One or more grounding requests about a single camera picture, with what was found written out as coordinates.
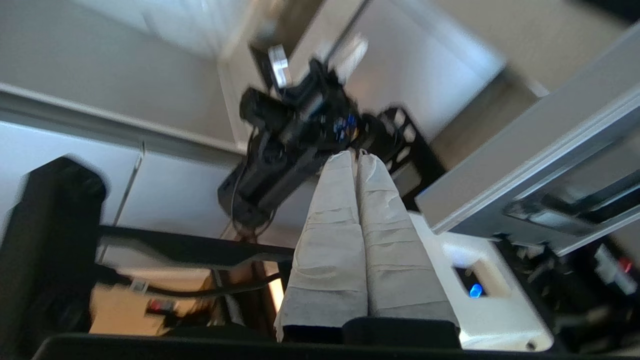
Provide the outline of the right gripper wrapped right finger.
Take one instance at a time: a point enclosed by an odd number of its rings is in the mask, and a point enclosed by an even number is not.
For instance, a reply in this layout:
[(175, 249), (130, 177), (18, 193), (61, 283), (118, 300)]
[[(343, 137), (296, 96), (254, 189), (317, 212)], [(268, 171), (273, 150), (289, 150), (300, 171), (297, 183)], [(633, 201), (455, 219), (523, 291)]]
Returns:
[(458, 326), (397, 187), (384, 162), (372, 153), (358, 155), (357, 201), (370, 316)]

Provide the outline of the right gripper wrapped left finger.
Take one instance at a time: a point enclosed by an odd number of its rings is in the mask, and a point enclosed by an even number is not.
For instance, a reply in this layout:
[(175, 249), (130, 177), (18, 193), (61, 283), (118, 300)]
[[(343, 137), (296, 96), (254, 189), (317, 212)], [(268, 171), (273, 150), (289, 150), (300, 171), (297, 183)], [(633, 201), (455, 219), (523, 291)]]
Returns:
[(274, 322), (279, 342), (297, 331), (340, 331), (368, 314), (365, 244), (349, 150), (323, 166)]

